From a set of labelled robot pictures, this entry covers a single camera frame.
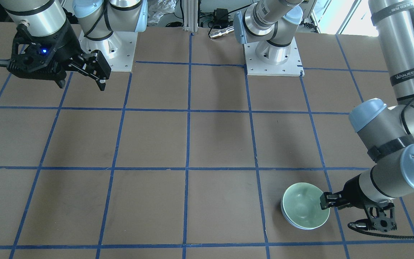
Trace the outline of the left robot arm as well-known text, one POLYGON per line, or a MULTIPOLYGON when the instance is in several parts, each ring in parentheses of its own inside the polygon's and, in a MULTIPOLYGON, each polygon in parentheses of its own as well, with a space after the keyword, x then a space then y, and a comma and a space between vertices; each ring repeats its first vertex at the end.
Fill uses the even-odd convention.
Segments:
POLYGON ((388 108, 374 98, 358 105, 350 123, 375 162, 350 179, 342 191, 325 192, 316 210, 359 208, 367 218, 350 223, 359 233, 396 229, 393 199, 414 193, 414 4, 411 0, 370 0, 371 21, 396 95, 388 108))

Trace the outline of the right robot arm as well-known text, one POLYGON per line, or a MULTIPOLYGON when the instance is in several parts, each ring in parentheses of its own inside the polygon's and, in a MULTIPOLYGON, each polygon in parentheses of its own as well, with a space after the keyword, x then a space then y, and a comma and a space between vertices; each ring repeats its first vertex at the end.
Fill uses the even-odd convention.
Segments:
POLYGON ((74 0, 74 14, 57 0, 2 0, 17 25, 11 57, 0 60, 18 78, 47 80, 60 88, 66 72, 95 81, 101 91, 110 78, 113 61, 128 55, 122 34, 143 32, 147 26, 146 0, 74 0), (82 28, 80 40, 69 17, 82 28))

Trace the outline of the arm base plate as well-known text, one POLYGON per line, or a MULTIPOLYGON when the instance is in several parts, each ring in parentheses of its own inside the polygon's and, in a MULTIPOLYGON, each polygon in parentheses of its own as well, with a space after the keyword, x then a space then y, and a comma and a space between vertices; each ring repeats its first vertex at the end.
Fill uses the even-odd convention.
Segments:
POLYGON ((296 39, 277 47, 267 41, 243 45, 249 76, 303 77, 305 75, 296 39))
POLYGON ((82 31, 79 35, 79 44, 82 50, 88 54, 91 51, 100 50, 108 61, 112 72, 131 72, 137 37, 137 32, 114 32, 108 39, 92 41, 87 39, 82 31))

